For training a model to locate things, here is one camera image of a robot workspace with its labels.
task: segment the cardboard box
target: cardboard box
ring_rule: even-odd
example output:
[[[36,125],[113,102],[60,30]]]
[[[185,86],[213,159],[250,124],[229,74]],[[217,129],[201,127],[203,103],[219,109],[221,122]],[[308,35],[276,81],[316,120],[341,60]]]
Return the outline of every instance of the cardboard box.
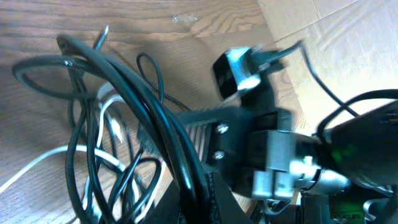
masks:
[[[343,101],[367,91],[398,87],[397,1],[314,0],[313,7],[309,5],[307,9],[309,16],[314,10],[319,20],[307,23],[306,27],[292,34],[283,33],[283,37],[276,42],[278,48],[284,49],[303,39],[319,77]],[[278,24],[275,24],[277,20],[265,15],[274,37],[275,34],[281,35],[273,30],[275,27],[299,20],[302,16],[294,16],[295,12],[304,14],[300,8],[298,11],[286,11],[293,19],[278,21]],[[338,104],[311,77],[299,51],[285,60],[289,64],[287,73],[307,120],[307,127],[315,129],[324,117],[337,109]],[[361,114],[389,101],[364,101],[353,105],[352,109]],[[331,126],[351,118],[344,112]]]

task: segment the silver metal part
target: silver metal part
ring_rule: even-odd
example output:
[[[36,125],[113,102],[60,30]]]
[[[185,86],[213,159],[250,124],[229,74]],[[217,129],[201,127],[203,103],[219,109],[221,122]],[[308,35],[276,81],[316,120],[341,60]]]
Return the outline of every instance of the silver metal part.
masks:
[[[108,32],[109,32],[109,25],[106,25],[105,28],[103,30],[101,30],[101,32],[97,36],[96,40],[94,41],[93,48],[95,50],[99,50],[102,48],[102,46],[104,45],[105,40],[108,36]]]
[[[247,66],[246,60],[251,56],[251,53],[250,47],[239,47],[225,53],[240,93],[252,90],[261,82],[259,74],[252,74]]]
[[[66,65],[66,66],[69,66],[69,67],[72,67],[72,62],[71,61],[69,61],[69,60],[65,60],[65,61],[63,61],[63,63]]]
[[[265,171],[254,171],[252,197],[287,201],[293,196],[290,161],[295,153],[294,135],[278,130],[267,131]]]
[[[213,159],[222,159],[224,158],[224,152],[223,151],[216,151],[213,154]]]
[[[227,132],[229,129],[227,124],[219,124],[217,126],[217,132],[220,134],[224,134],[225,132]]]
[[[366,201],[363,204],[365,219],[369,222],[374,222],[376,217],[383,212],[388,200],[389,198],[380,198]]]
[[[292,176],[285,172],[254,171],[251,197],[287,201],[293,196]]]
[[[310,194],[334,195],[350,185],[350,181],[343,175],[328,169],[322,169],[318,181],[307,190]]]
[[[304,159],[294,159],[290,162],[290,174],[294,178],[294,188],[309,189],[316,182],[315,174],[320,169],[316,164],[309,165]]]
[[[312,166],[312,159],[312,156],[304,156],[303,162],[305,165]]]

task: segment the black device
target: black device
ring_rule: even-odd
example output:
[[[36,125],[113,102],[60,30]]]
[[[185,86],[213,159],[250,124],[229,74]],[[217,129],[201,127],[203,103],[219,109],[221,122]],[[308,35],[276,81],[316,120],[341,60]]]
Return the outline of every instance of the black device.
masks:
[[[282,70],[280,59],[300,47],[299,42],[281,52],[258,52],[249,47],[228,50],[213,65],[215,80],[221,96],[238,93],[241,106],[178,116],[190,130],[201,131],[201,138],[193,139],[194,143],[206,139],[199,148],[200,158],[211,167],[213,181],[223,179],[217,180],[222,183],[213,183],[220,185],[213,189],[218,221],[398,222],[394,196],[398,183],[398,101],[333,129],[325,131],[321,126],[321,136],[292,132],[292,113],[275,106],[268,75]],[[397,96],[390,90],[373,94],[383,92],[392,99]],[[338,111],[347,107],[342,104]],[[173,188],[171,185],[167,193],[176,198],[178,192]],[[250,220],[230,190],[259,201]],[[302,193],[301,205],[290,205],[293,192],[298,190]],[[168,223],[162,219],[171,212],[170,200],[166,195],[147,223]]]
[[[145,148],[156,149],[168,165],[174,181],[155,209],[142,223],[395,223],[398,222],[398,101],[358,115],[349,106],[374,98],[398,99],[398,90],[379,90],[341,102],[318,78],[301,42],[286,50],[260,51],[237,47],[226,51],[213,65],[215,82],[223,98],[238,94],[241,106],[173,114],[162,105],[165,95],[160,70],[159,99],[146,83],[124,64],[91,49],[68,35],[57,38],[63,55],[40,56],[13,66],[16,78],[52,97],[78,100],[82,111],[77,123],[70,117],[73,134],[68,147],[65,173],[68,193],[77,217],[83,223],[131,223],[149,199],[152,181],[132,202],[131,181],[135,167],[154,162],[142,158]],[[313,136],[292,131],[292,113],[278,108],[268,76],[284,69],[281,59],[300,49],[313,77],[341,106],[319,125]],[[146,80],[140,65],[139,70]],[[67,67],[73,91],[61,94],[38,86],[26,75],[28,69],[43,66]],[[83,72],[108,80],[140,121],[141,148],[131,165],[117,173],[118,179],[106,201],[98,179],[100,165],[94,140],[97,132],[93,94],[87,92]],[[327,124],[343,110],[354,118],[333,129]],[[100,220],[84,209],[78,197],[73,155],[79,139],[87,144],[90,191],[103,215]],[[301,191],[301,205],[290,204]],[[248,217],[232,192],[258,201]],[[122,198],[122,217],[115,220],[112,209]]]

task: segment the black cable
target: black cable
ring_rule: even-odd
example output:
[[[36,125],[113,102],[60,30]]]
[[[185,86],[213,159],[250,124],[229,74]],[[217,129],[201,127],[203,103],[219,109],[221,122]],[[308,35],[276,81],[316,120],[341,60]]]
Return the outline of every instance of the black cable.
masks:
[[[134,194],[132,194],[132,179],[129,179],[126,189],[125,189],[124,193],[122,194],[122,199],[121,199],[122,215],[127,214],[129,207],[131,205],[134,205],[134,200],[135,200],[135,196],[134,196]]]
[[[280,52],[276,53],[274,58],[270,59],[270,61],[272,60],[277,60],[280,59],[282,57],[285,57],[289,54],[291,54],[293,51],[300,49],[303,57],[304,57],[304,61],[305,64],[308,68],[308,70],[311,73],[311,76],[315,79],[315,81],[321,86],[321,88],[333,99],[335,100],[340,106],[344,106],[343,108],[345,110],[347,110],[350,114],[352,114],[354,117],[359,116],[359,114],[357,114],[357,112],[355,112],[354,110],[352,110],[351,108],[345,106],[344,102],[342,102],[325,84],[324,82],[319,78],[318,73],[315,71],[314,67],[311,64],[310,58],[308,56],[307,50],[305,48],[305,46],[303,45],[303,41],[300,40],[298,41],[296,44],[294,44],[293,46],[285,49],[285,50],[281,50]]]
[[[118,199],[118,197],[121,195],[121,192],[123,189],[126,187],[127,182],[129,179],[131,179],[132,174],[134,173],[134,169],[136,168],[139,160],[142,157],[143,150],[141,149],[138,153],[137,156],[134,158],[134,160],[131,162],[131,165],[129,165],[126,170],[123,172],[123,175],[118,177],[114,187],[111,190],[111,194],[108,199],[108,206],[112,209],[114,203]]]
[[[153,158],[143,158],[139,161],[138,164],[142,164],[145,162],[153,162],[155,164],[155,173],[154,176],[148,185],[147,190],[141,195],[139,200],[133,205],[130,206],[128,213],[122,215],[118,223],[126,223],[128,220],[130,220],[134,215],[139,211],[139,209],[149,200],[150,198],[150,192],[152,192],[155,189],[157,181],[160,179],[160,172],[161,172],[161,163],[158,159],[153,159]]]
[[[119,110],[114,108],[112,105],[108,107],[108,110],[112,112],[113,115],[121,122],[123,130],[124,130],[124,135],[127,140],[127,148],[129,149],[129,155],[130,155],[130,161],[132,162],[134,160],[134,150],[132,147],[132,141],[131,141],[131,135],[130,135],[130,129],[129,125],[127,124],[127,121],[123,118],[122,114],[120,113]]]
[[[155,86],[155,85],[146,77],[145,72],[144,72],[144,69],[142,69],[142,65],[141,65],[141,58],[142,58],[142,57],[147,58],[147,59],[152,63],[152,65],[154,66],[155,71],[156,71],[156,75],[157,75],[158,87]],[[159,100],[160,100],[160,102],[163,103],[163,98],[166,98],[166,99],[170,100],[171,102],[175,103],[177,106],[179,106],[179,107],[181,107],[181,108],[183,108],[183,109],[185,109],[185,110],[187,110],[187,111],[190,111],[190,110],[191,110],[187,105],[183,104],[181,101],[179,101],[179,100],[177,100],[176,98],[174,98],[174,97],[172,97],[172,96],[170,96],[170,95],[164,93],[164,84],[163,84],[162,71],[161,71],[161,69],[160,69],[159,64],[156,62],[156,60],[154,60],[154,59],[153,59],[150,55],[148,55],[148,54],[140,53],[140,54],[137,56],[137,58],[136,58],[136,62],[137,62],[138,70],[139,70],[139,72],[140,72],[142,78],[143,78],[143,79],[144,79],[144,80],[145,80],[145,81],[146,81],[146,82],[159,94]]]
[[[95,161],[95,134],[94,132],[96,131],[96,128],[93,127],[94,125],[94,112],[93,110],[90,110],[90,113],[88,113],[87,117],[87,166],[88,166],[88,174],[90,176],[90,183],[93,188],[93,192],[95,195],[95,198],[97,200],[98,206],[102,210],[102,214],[104,217],[104,220],[106,223],[116,223],[116,220],[114,219],[111,210],[108,207],[108,204],[106,203],[105,196],[102,192],[101,184],[100,184],[100,178],[98,177],[98,173],[95,169],[96,167],[96,161]]]
[[[111,126],[112,119],[111,119],[110,115],[107,113],[104,114],[104,118],[105,118],[104,125],[107,127],[107,129],[109,131],[109,136],[110,136],[109,140],[111,142],[112,155],[113,155],[113,157],[118,158],[118,149],[116,147],[116,141],[114,139],[116,137],[116,135],[113,132],[112,126]]]
[[[323,121],[321,121],[321,123],[318,125],[317,136],[318,136],[318,138],[320,138],[321,142],[326,144],[324,131],[325,131],[327,124],[330,121],[332,121],[337,115],[339,115],[345,109],[345,107],[347,107],[353,103],[359,102],[359,101],[372,100],[372,99],[398,99],[398,90],[370,91],[370,92],[355,96],[354,98],[352,98],[349,101],[347,101],[346,103],[344,103],[337,110],[332,112],[332,114],[330,114]]]
[[[80,137],[85,137],[83,127],[84,122],[87,120],[88,133],[86,135],[86,141],[88,147],[87,155],[90,187],[93,189],[99,207],[103,212],[104,221],[107,223],[115,222],[111,213],[111,208],[108,206],[108,203],[104,199],[104,195],[101,191],[97,173],[97,167],[99,166],[100,161],[98,160],[97,163],[94,155],[95,139],[98,135],[98,124],[95,120],[94,112],[96,95],[94,93],[86,92],[82,79],[83,72],[89,72],[93,75],[104,78],[114,86],[128,107],[130,107],[131,111],[137,116],[140,124],[142,124],[151,136],[154,144],[162,154],[164,161],[172,171],[174,180],[180,189],[182,200],[181,204],[186,218],[192,221],[206,220],[208,215],[203,213],[204,211],[202,208],[208,208],[209,205],[207,182],[203,178],[204,173],[201,166],[197,166],[197,164],[200,164],[197,155],[194,156],[192,152],[190,152],[190,150],[193,149],[193,145],[192,142],[190,142],[185,129],[177,121],[175,116],[169,110],[165,109],[161,103],[163,95],[161,73],[158,73],[158,82],[159,86],[161,86],[158,90],[159,99],[161,101],[158,101],[153,93],[148,89],[144,81],[139,78],[136,73],[128,69],[123,64],[117,62],[115,59],[103,55],[101,52],[95,51],[79,40],[73,39],[67,35],[60,35],[57,38],[57,41],[62,50],[62,54],[64,55],[40,56],[23,60],[13,66],[12,72],[20,82],[43,94],[69,100],[68,107],[70,124],[75,128],[68,147],[69,160],[65,166],[65,173],[67,177],[68,193],[70,194],[73,209],[76,211],[76,215],[80,220],[83,223],[92,222],[92,217],[87,215],[81,206],[80,199],[77,200],[79,197],[73,170],[73,155],[75,153],[78,140]],[[69,55],[77,55],[85,60]],[[73,91],[71,93],[60,93],[48,90],[34,83],[26,75],[26,72],[31,69],[48,66],[62,66],[68,68],[73,85]],[[82,107],[79,122],[77,124],[75,124],[73,117],[74,100],[79,100]],[[131,142],[129,145],[129,151],[132,152]],[[138,163],[151,160],[157,164],[157,171],[155,172],[156,177],[158,174],[160,175],[160,162],[158,160],[144,158],[139,159]],[[120,182],[115,183],[114,185],[116,195],[121,194],[123,198],[125,195],[129,195],[131,193],[129,183],[131,183],[132,177],[134,176],[133,173],[134,169],[128,169],[122,174],[119,174],[118,179],[120,179]],[[131,200],[126,202],[126,204],[128,204],[126,207],[127,209],[124,210],[122,219],[120,219],[119,222],[124,223],[132,218],[149,199],[156,182],[159,180],[159,177],[157,180],[155,177],[152,179],[152,182],[145,192],[142,193],[142,197],[137,203],[132,204]]]

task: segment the white cable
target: white cable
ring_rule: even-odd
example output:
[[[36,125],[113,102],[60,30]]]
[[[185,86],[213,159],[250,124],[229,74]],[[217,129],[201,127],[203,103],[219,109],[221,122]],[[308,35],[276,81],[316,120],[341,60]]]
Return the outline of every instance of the white cable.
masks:
[[[150,206],[152,205],[152,203],[154,203],[155,200],[155,196],[156,196],[156,192],[159,189],[159,185],[160,185],[160,181],[162,180],[164,171],[166,170],[166,163],[163,161],[162,162],[162,166],[161,166],[161,170],[160,170],[160,177],[159,180],[156,183],[156,186],[154,188],[154,191],[152,192],[152,194],[150,195],[150,198],[148,200],[148,203],[145,205],[144,211],[142,211],[137,217],[136,219],[134,219],[135,223],[139,223],[143,218],[145,218],[145,216],[147,215]]]
[[[114,88],[110,82],[106,82],[97,91],[97,99],[101,100],[106,94],[112,91]]]
[[[105,111],[114,102],[123,102],[124,103],[124,100],[120,95],[112,95],[108,98],[108,100],[106,100],[106,102],[104,103],[104,105],[101,108],[101,112],[99,112],[99,130],[98,130],[98,139],[97,139],[96,147],[100,147],[100,145],[101,145],[102,135],[104,132]]]
[[[60,146],[55,149],[49,150],[36,159],[34,159],[32,162],[28,163],[26,166],[24,166],[20,171],[18,171],[14,176],[12,176],[6,183],[4,183],[0,187],[0,194],[5,191],[11,184],[13,184],[17,179],[19,179],[22,175],[24,175],[30,168],[38,164],[40,161],[43,159],[47,158],[48,156],[52,156],[54,154],[60,153],[60,152],[66,152],[68,150],[68,146]],[[84,145],[77,145],[76,150],[79,152],[86,152],[87,147]],[[103,158],[104,160],[108,161],[112,165],[116,166],[119,170],[123,171],[125,170],[126,166],[120,162],[117,158],[113,157],[112,155],[108,154],[107,152],[104,152],[99,149],[95,149],[95,155]]]

